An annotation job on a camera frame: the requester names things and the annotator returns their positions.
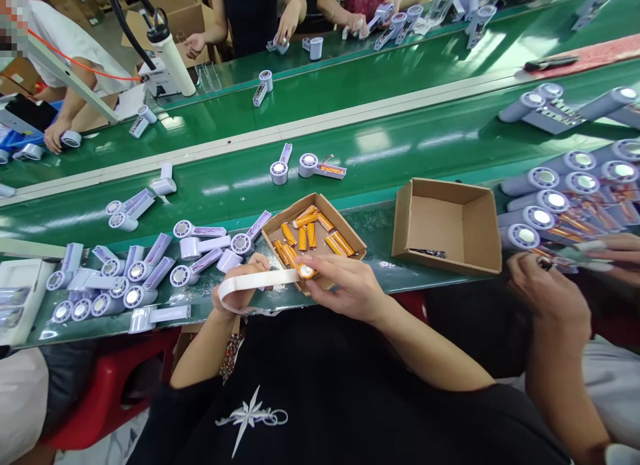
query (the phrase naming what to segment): hand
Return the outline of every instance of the hand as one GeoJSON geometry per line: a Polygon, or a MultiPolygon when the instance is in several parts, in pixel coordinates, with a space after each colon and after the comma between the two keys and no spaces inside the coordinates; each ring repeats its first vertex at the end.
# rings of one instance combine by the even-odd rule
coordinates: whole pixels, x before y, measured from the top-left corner
{"type": "Polygon", "coordinates": [[[577,244],[591,258],[613,260],[614,264],[595,263],[586,268],[604,272],[634,287],[640,287],[640,237],[634,234],[608,235],[600,240],[577,244]]]}
{"type": "Polygon", "coordinates": [[[589,328],[591,312],[578,286],[555,267],[544,271],[537,260],[538,255],[530,252],[513,255],[507,262],[512,278],[509,288],[537,318],[589,328]]]}
{"type": "MultiPolygon", "coordinates": [[[[400,12],[400,5],[402,3],[402,0],[385,0],[383,3],[393,4],[393,13],[391,14],[392,17],[396,15],[398,12],[400,12]]],[[[386,29],[390,24],[391,24],[391,18],[389,18],[389,22],[385,22],[384,24],[382,24],[381,28],[386,29]]]]}
{"type": "Polygon", "coordinates": [[[369,265],[360,260],[337,255],[301,255],[304,263],[340,286],[339,290],[323,290],[313,280],[307,280],[311,298],[322,306],[349,318],[378,327],[397,307],[398,302],[385,295],[369,265]]]}
{"type": "Polygon", "coordinates": [[[207,42],[205,41],[204,34],[192,34],[187,40],[185,40],[185,46],[187,48],[187,57],[191,60],[195,60],[198,55],[205,48],[207,42]]]}
{"type": "Polygon", "coordinates": [[[275,43],[278,45],[286,45],[291,36],[298,27],[298,18],[300,16],[300,2],[298,0],[291,0],[282,12],[280,17],[280,26],[278,27],[278,33],[275,35],[275,43]]]}
{"type": "MultiPolygon", "coordinates": [[[[227,272],[227,274],[225,275],[225,280],[227,280],[228,278],[234,277],[234,276],[249,275],[249,274],[252,274],[252,273],[260,273],[260,272],[267,272],[269,270],[270,266],[271,265],[269,264],[269,259],[267,257],[265,257],[262,254],[255,253],[249,259],[249,263],[248,264],[237,266],[235,268],[232,268],[229,272],[227,272]]],[[[215,310],[221,316],[225,316],[227,318],[235,318],[237,315],[235,313],[233,313],[233,312],[229,312],[220,303],[220,297],[218,296],[218,288],[219,287],[220,286],[217,285],[213,289],[213,292],[211,293],[211,301],[213,302],[213,310],[215,310]]],[[[273,287],[267,287],[265,290],[266,291],[273,290],[273,287]]],[[[242,310],[247,305],[249,305],[249,302],[251,302],[251,298],[253,297],[254,293],[255,293],[255,289],[254,288],[252,288],[250,290],[237,290],[237,291],[232,292],[229,295],[227,295],[225,303],[227,303],[228,305],[230,305],[231,307],[233,307],[233,308],[235,308],[237,310],[242,310]]]]}
{"type": "Polygon", "coordinates": [[[367,28],[367,18],[364,14],[356,14],[349,12],[347,16],[346,26],[351,31],[352,35],[357,35],[360,32],[360,37],[366,37],[369,33],[367,28]]]}
{"type": "Polygon", "coordinates": [[[60,155],[62,152],[62,145],[60,145],[60,136],[71,128],[71,121],[66,117],[58,116],[57,120],[49,125],[45,130],[45,145],[47,148],[60,155]]]}

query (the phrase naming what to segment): white shirt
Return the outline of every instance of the white shirt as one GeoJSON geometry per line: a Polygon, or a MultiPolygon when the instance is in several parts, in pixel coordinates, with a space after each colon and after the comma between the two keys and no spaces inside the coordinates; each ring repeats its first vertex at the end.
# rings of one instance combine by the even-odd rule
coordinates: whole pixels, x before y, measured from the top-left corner
{"type": "MultiPolygon", "coordinates": [[[[130,77],[124,68],[110,56],[98,42],[82,27],[68,19],[54,8],[38,0],[28,0],[26,17],[29,28],[66,56],[82,57],[95,64],[95,69],[116,77],[130,77]]],[[[71,68],[71,61],[53,52],[64,64],[71,68]]],[[[40,77],[49,87],[66,87],[67,84],[38,60],[29,57],[40,77]]],[[[103,75],[95,75],[98,82],[95,91],[112,94],[127,90],[133,81],[120,81],[103,75]]]]}

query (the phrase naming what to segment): black t-shirt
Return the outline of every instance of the black t-shirt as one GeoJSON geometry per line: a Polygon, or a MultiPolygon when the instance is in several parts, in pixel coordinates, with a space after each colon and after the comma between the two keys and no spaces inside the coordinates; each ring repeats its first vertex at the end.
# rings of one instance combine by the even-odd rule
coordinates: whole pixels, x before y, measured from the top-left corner
{"type": "Polygon", "coordinates": [[[278,0],[225,0],[235,56],[262,52],[278,32],[278,0]]]}
{"type": "Polygon", "coordinates": [[[321,306],[251,317],[235,371],[162,389],[129,465],[571,463],[520,391],[444,392],[321,306]]]}

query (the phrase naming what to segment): red wire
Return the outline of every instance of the red wire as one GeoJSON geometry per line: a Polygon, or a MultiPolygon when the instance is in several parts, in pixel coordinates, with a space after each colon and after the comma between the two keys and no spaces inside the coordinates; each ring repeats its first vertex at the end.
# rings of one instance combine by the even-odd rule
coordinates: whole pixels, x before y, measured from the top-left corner
{"type": "Polygon", "coordinates": [[[31,29],[28,29],[28,30],[29,30],[29,33],[30,33],[32,36],[34,36],[36,39],[38,39],[40,42],[42,42],[44,45],[46,45],[46,46],[47,46],[48,48],[50,48],[52,51],[54,51],[54,52],[58,52],[58,54],[62,55],[66,60],[70,60],[71,62],[73,62],[73,63],[74,63],[74,64],[76,64],[76,65],[79,65],[79,66],[80,66],[80,67],[82,67],[83,69],[86,69],[86,70],[91,71],[91,72],[93,72],[93,73],[95,73],[95,74],[98,74],[98,75],[102,75],[102,76],[104,76],[104,77],[108,77],[108,78],[110,78],[110,79],[117,79],[117,80],[124,80],[124,81],[134,81],[134,82],[142,82],[142,79],[140,79],[139,77],[138,77],[138,78],[136,78],[136,77],[116,77],[115,75],[109,75],[109,74],[106,74],[106,73],[104,73],[104,72],[100,72],[100,71],[97,71],[97,70],[92,69],[92,68],[90,68],[90,67],[87,67],[86,65],[81,64],[80,62],[75,61],[75,60],[73,60],[72,58],[67,57],[66,55],[64,55],[62,52],[60,52],[58,49],[56,49],[54,46],[52,46],[49,42],[47,42],[46,40],[44,40],[42,37],[40,37],[38,34],[36,34],[36,33],[35,33],[34,31],[32,31],[31,29]]]}

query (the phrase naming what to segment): screwdriver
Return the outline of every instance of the screwdriver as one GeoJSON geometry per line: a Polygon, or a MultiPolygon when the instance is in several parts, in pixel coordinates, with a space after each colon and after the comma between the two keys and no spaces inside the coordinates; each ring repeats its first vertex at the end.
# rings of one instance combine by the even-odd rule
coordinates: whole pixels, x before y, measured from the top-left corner
{"type": "Polygon", "coordinates": [[[546,69],[556,69],[558,67],[564,67],[566,65],[575,64],[580,60],[577,55],[560,55],[558,57],[548,57],[545,59],[539,59],[536,61],[526,62],[524,70],[527,72],[534,72],[546,69]]]}

